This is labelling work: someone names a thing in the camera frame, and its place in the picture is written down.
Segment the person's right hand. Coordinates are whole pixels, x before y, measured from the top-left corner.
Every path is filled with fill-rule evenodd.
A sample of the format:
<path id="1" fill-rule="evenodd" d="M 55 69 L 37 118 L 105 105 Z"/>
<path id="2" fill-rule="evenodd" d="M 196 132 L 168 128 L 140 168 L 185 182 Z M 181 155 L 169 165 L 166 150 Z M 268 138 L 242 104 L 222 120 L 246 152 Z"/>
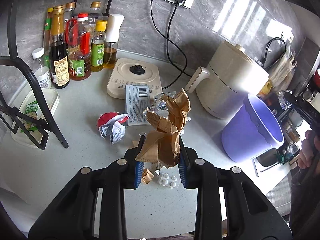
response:
<path id="1" fill-rule="evenodd" d="M 297 161 L 299 168 L 306 169 L 311 166 L 313 157 L 315 155 L 312 149 L 313 146 L 315 146 L 315 148 L 319 151 L 319 137 L 313 130 L 307 130 Z"/>

